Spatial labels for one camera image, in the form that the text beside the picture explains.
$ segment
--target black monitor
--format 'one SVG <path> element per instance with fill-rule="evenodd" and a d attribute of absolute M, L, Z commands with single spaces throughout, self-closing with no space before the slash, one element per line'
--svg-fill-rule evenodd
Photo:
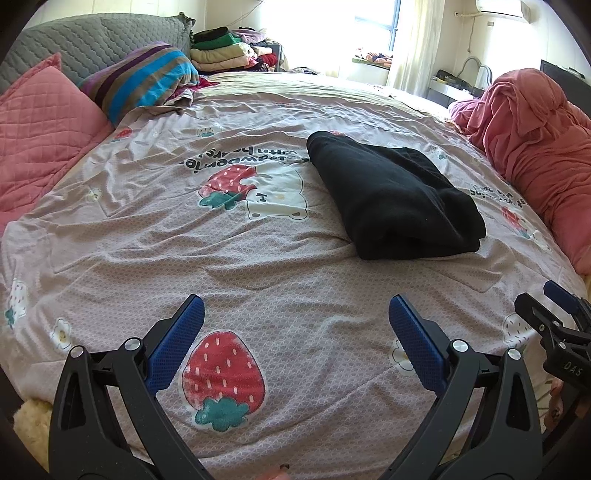
<path fill-rule="evenodd" d="M 542 60 L 540 70 L 558 83 L 570 103 L 578 106 L 591 118 L 591 85 L 574 73 Z"/>

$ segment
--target blue gripper pad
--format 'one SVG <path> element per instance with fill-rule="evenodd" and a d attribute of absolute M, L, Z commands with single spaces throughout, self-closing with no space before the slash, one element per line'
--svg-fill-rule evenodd
<path fill-rule="evenodd" d="M 170 386 L 189 347 L 199 334 L 204 319 L 203 300 L 195 296 L 148 358 L 148 376 L 145 384 L 152 395 Z"/>
<path fill-rule="evenodd" d="M 390 301 L 388 314 L 390 325 L 423 387 L 442 396 L 447 389 L 445 359 L 423 328 L 418 314 L 400 295 Z"/>
<path fill-rule="evenodd" d="M 577 297 L 572 295 L 555 281 L 548 280 L 544 285 L 544 295 L 569 315 L 576 315 L 579 311 Z"/>

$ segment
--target red strawberry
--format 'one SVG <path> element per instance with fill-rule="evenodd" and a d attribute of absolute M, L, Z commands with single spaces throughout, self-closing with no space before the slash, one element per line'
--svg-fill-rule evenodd
<path fill-rule="evenodd" d="M 199 195 L 207 198 L 212 192 L 242 193 L 242 198 L 246 198 L 246 194 L 256 187 L 254 185 L 242 185 L 240 180 L 253 177 L 254 175 L 256 175 L 254 167 L 232 165 L 211 176 L 207 183 L 199 190 Z"/>
<path fill-rule="evenodd" d="M 265 399 L 265 382 L 242 340 L 227 330 L 207 335 L 183 372 L 183 391 L 198 410 L 196 422 L 219 432 L 244 422 Z"/>

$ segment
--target stacked clothes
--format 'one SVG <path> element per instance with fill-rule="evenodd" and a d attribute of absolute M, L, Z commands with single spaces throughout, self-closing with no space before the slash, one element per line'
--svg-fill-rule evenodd
<path fill-rule="evenodd" d="M 191 63 L 204 75 L 221 72 L 269 72 L 277 56 L 269 48 L 265 29 L 214 28 L 194 34 Z"/>

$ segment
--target yellow fluffy fabric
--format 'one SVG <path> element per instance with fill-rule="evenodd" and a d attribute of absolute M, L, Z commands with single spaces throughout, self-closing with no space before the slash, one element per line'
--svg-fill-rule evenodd
<path fill-rule="evenodd" d="M 27 400 L 14 414 L 15 433 L 47 471 L 50 422 L 51 404 L 43 400 Z"/>

